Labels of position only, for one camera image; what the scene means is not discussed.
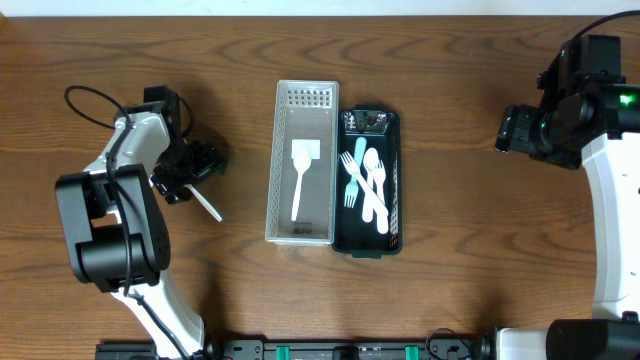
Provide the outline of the dark green plastic basket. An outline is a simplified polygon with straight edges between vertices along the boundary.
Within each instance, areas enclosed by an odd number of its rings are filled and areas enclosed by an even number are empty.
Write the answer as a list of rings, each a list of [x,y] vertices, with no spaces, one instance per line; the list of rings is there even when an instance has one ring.
[[[333,249],[381,258],[402,249],[400,116],[357,105],[338,117]]]

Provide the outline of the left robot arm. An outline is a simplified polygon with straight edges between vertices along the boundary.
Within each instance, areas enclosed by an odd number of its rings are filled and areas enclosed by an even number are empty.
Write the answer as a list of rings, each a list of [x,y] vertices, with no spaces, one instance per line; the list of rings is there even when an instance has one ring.
[[[211,143],[187,141],[189,108],[166,86],[147,87],[143,101],[119,105],[113,135],[83,171],[61,176],[56,199],[70,266],[82,283],[126,305],[151,341],[103,342],[98,359],[218,359],[205,321],[185,301],[169,270],[169,231],[157,200],[196,198],[222,217],[198,184],[227,162]]]

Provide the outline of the white plastic fork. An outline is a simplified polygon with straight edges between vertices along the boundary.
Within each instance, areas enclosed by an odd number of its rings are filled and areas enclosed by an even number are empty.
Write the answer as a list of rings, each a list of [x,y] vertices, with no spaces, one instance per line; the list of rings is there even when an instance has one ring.
[[[360,168],[358,167],[358,165],[356,164],[353,156],[348,152],[345,151],[343,153],[341,153],[339,155],[339,158],[345,168],[345,170],[353,177],[355,177],[357,179],[357,182],[359,184],[359,186],[361,187],[361,189],[364,191],[365,195],[369,195],[370,199],[371,199],[371,204],[374,208],[374,210],[376,212],[380,212],[383,215],[388,215],[389,211],[386,207],[386,205],[383,205],[380,201],[380,199],[378,198],[376,192],[369,187],[369,185],[367,184],[367,181],[363,178],[361,172],[360,172]]]
[[[386,181],[386,170],[382,160],[378,162],[376,168],[374,169],[373,177],[374,177],[377,196],[380,199],[381,203],[385,205],[386,199],[384,194],[384,184]],[[377,212],[376,221],[377,221],[377,231],[380,234],[387,234],[389,231],[388,216],[383,215],[380,212]]]

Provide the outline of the white plastic spoon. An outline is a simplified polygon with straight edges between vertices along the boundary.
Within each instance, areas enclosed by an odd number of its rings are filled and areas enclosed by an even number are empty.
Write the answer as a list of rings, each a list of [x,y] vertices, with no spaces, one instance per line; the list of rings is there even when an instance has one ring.
[[[222,221],[222,216],[219,211],[194,185],[186,184],[185,187],[192,193],[192,195],[200,202],[200,204],[214,219],[216,219],[218,222]]]
[[[366,181],[370,188],[374,187],[373,172],[377,167],[379,161],[378,152],[375,148],[368,148],[364,154],[363,165],[366,170]],[[371,204],[369,195],[366,195],[363,200],[362,207],[362,220],[366,223],[370,223],[373,220],[374,208]]]
[[[299,152],[296,158],[293,159],[294,168],[297,173],[297,180],[296,180],[296,185],[294,190],[294,198],[293,198],[292,212],[291,212],[291,220],[293,222],[296,221],[298,212],[299,212],[302,179],[305,172],[310,168],[311,162],[312,160],[310,156],[305,151]]]

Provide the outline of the mint green plastic fork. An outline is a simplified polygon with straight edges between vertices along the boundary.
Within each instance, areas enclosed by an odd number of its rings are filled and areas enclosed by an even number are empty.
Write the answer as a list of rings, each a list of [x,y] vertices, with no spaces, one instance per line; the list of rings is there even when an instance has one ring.
[[[364,137],[358,137],[355,142],[355,148],[353,157],[358,166],[362,164],[364,153],[366,151],[367,140]],[[344,207],[353,208],[355,206],[359,193],[359,185],[355,177],[351,177],[351,180],[345,187],[344,193]]]

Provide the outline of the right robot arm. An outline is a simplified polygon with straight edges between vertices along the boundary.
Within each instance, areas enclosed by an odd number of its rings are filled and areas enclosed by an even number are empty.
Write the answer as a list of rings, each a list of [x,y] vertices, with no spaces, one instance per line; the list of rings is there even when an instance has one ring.
[[[502,328],[496,359],[636,359],[639,356],[639,88],[621,73],[615,36],[565,42],[537,86],[540,104],[506,108],[495,148],[589,181],[597,273],[589,319],[541,329]]]

